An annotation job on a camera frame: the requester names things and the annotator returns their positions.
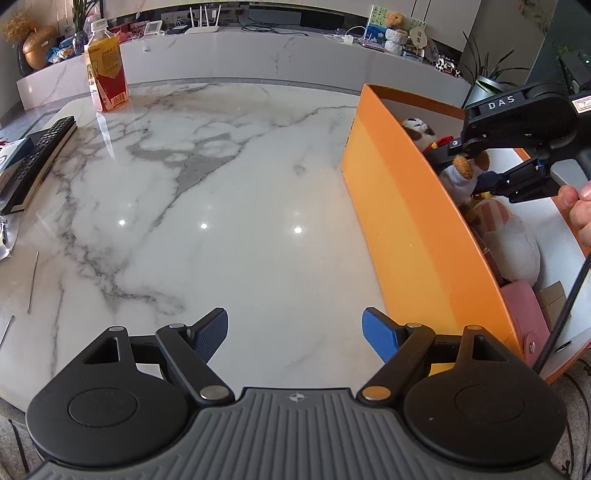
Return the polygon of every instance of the finger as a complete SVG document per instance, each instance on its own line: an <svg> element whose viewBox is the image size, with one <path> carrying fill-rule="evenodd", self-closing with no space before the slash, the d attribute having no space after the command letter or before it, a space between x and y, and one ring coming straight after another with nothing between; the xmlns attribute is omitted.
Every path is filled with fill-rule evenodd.
<svg viewBox="0 0 591 480"><path fill-rule="evenodd" d="M591 223L588 223L582 230L579 230L579 240L583 245L591 247Z"/></svg>
<svg viewBox="0 0 591 480"><path fill-rule="evenodd" d="M587 185L581 189L581 198L583 200L591 200L591 181L587 182Z"/></svg>
<svg viewBox="0 0 591 480"><path fill-rule="evenodd" d="M591 202L579 200L570 211L570 221L577 230L591 223Z"/></svg>
<svg viewBox="0 0 591 480"><path fill-rule="evenodd" d="M558 191L558 206L564 212L569 212L574 204L577 203L579 194L574 187L563 185Z"/></svg>

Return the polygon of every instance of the white cabinet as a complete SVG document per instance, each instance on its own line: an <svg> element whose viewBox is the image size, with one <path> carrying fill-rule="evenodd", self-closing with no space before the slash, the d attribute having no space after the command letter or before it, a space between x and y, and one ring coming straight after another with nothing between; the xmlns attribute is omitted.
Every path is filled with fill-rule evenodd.
<svg viewBox="0 0 591 480"><path fill-rule="evenodd" d="M368 17L372 5L384 7L403 15L410 15L413 11L415 0L270 0L282 4L304 4L311 7L319 7L337 12L347 12L362 17Z"/></svg>
<svg viewBox="0 0 591 480"><path fill-rule="evenodd" d="M427 23L427 36L457 50L464 50L480 0L417 0L411 16Z"/></svg>

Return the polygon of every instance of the white marble surface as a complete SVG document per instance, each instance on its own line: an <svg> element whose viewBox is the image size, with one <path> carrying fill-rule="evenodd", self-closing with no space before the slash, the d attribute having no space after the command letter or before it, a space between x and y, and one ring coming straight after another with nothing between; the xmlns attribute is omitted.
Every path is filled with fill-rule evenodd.
<svg viewBox="0 0 591 480"><path fill-rule="evenodd" d="M277 85L162 85L79 125L0 262L0 396L25 409L96 335L229 313L211 366L243 385L359 388L383 309L340 172L358 97ZM33 308L26 314L35 253Z"/></svg>
<svg viewBox="0 0 591 480"><path fill-rule="evenodd" d="M305 83L360 92L365 83L386 85L461 106L470 84L389 53L344 45L321 34L277 35L223 27L216 33L164 35L121 44L130 84L221 78ZM51 65L17 81L25 110L88 95L83 57Z"/></svg>

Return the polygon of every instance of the dried flower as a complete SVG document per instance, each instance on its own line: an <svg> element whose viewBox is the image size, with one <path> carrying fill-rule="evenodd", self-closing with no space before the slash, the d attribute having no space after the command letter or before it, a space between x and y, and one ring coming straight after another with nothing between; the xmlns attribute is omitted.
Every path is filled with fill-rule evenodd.
<svg viewBox="0 0 591 480"><path fill-rule="evenodd" d="M34 29L35 25L33 24L31 10L29 8L26 10L16 10L2 26L2 32L6 40L12 42L26 40L31 30Z"/></svg>

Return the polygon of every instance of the stuffed toy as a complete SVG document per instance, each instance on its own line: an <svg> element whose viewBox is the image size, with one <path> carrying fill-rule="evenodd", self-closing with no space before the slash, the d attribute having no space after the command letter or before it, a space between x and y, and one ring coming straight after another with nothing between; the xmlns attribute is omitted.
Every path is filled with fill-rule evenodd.
<svg viewBox="0 0 591 480"><path fill-rule="evenodd" d="M408 32L406 30L392 30L391 28L386 30L386 40L398 45L406 45L408 41Z"/></svg>
<svg viewBox="0 0 591 480"><path fill-rule="evenodd" d="M386 28L402 28L406 23L406 17L399 12L389 12L386 15Z"/></svg>
<svg viewBox="0 0 591 480"><path fill-rule="evenodd" d="M498 199L483 200L474 212L480 217L475 229L491 250L501 275L533 286L540 275L540 250L521 218Z"/></svg>
<svg viewBox="0 0 591 480"><path fill-rule="evenodd" d="M401 125L423 155L430 150L444 147L453 140L451 135L438 138L433 129L419 118L407 118ZM478 176L488 171L490 164L486 151L470 160L458 155L453 163L439 174L441 183L456 205L470 201Z"/></svg>
<svg viewBox="0 0 591 480"><path fill-rule="evenodd" d="M402 55L402 45L394 43L392 40L386 40L384 50L394 55Z"/></svg>

